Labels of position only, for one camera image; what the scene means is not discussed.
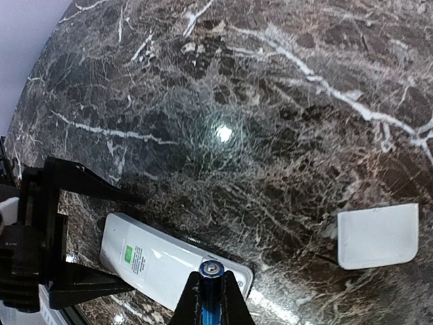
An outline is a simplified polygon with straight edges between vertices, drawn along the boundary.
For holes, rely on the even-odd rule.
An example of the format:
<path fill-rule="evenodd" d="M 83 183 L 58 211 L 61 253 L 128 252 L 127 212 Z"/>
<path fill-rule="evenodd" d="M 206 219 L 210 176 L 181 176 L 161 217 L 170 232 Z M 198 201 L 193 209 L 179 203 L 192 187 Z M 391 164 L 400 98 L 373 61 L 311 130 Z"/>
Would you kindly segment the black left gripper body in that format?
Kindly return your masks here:
<path fill-rule="evenodd" d="M 15 222 L 1 231 L 1 300 L 18 311 L 39 311 L 39 287 L 62 287 L 68 278 L 67 218 L 58 213 L 56 167 L 27 168 Z"/>

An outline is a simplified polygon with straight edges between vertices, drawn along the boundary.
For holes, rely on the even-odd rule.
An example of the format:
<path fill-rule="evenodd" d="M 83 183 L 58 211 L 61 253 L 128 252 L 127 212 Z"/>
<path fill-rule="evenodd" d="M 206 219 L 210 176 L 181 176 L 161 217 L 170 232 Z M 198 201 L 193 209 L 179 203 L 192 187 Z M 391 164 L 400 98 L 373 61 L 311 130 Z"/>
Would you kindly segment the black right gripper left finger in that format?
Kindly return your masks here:
<path fill-rule="evenodd" d="M 198 272 L 190 273 L 172 316 L 172 325 L 202 325 L 204 287 Z"/>

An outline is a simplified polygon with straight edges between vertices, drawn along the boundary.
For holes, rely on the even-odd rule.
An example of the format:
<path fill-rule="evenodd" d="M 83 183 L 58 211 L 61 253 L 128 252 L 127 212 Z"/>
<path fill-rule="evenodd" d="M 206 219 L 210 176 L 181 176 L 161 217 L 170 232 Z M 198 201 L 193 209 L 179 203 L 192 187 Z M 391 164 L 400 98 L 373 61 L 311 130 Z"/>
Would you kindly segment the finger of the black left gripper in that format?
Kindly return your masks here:
<path fill-rule="evenodd" d="M 132 290 L 134 288 L 131 285 L 116 275 L 64 262 L 49 285 L 49 306 L 59 310 Z"/>
<path fill-rule="evenodd" d="M 43 179 L 50 188 L 65 190 L 102 200 L 143 204 L 145 199 L 114 187 L 78 162 L 48 157 Z"/>

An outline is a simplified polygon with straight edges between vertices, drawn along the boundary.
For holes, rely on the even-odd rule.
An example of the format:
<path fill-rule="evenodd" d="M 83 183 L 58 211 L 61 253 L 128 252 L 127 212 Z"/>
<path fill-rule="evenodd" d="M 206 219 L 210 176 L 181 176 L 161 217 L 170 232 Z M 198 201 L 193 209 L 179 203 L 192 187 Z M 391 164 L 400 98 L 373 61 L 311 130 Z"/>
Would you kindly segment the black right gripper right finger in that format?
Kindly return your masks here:
<path fill-rule="evenodd" d="M 255 325 L 232 271 L 226 271 L 219 284 L 222 325 Z"/>

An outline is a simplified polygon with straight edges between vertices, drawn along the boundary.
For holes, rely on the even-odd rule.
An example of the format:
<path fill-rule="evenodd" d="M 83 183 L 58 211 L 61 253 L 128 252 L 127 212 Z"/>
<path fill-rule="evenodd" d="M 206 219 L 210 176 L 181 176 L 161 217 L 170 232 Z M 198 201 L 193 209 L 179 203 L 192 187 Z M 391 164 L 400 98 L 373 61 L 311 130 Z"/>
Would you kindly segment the blue AAA battery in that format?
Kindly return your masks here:
<path fill-rule="evenodd" d="M 221 288 L 224 273 L 223 264 L 215 260 L 204 261 L 199 267 L 204 325 L 221 324 Z"/>

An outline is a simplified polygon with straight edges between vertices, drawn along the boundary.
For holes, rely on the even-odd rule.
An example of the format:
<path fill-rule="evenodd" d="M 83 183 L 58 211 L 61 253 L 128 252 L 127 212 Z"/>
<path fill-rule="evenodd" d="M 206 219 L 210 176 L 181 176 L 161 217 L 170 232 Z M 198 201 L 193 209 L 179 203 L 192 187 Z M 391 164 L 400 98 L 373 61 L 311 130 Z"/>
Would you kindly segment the white remote control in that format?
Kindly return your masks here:
<path fill-rule="evenodd" d="M 124 213 L 106 217 L 101 264 L 145 296 L 174 311 L 191 272 L 208 260 L 233 272 L 243 297 L 253 283 L 252 270 L 214 255 Z"/>

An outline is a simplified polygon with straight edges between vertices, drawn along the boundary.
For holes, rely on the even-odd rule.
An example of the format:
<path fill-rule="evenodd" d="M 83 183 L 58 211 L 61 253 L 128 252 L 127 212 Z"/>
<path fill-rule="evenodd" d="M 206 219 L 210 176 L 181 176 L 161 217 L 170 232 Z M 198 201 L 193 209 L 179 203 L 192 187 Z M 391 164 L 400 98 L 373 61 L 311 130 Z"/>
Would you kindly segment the white battery cover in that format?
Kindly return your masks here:
<path fill-rule="evenodd" d="M 346 270 L 410 262 L 419 245 L 419 205 L 400 204 L 337 216 L 338 264 Z"/>

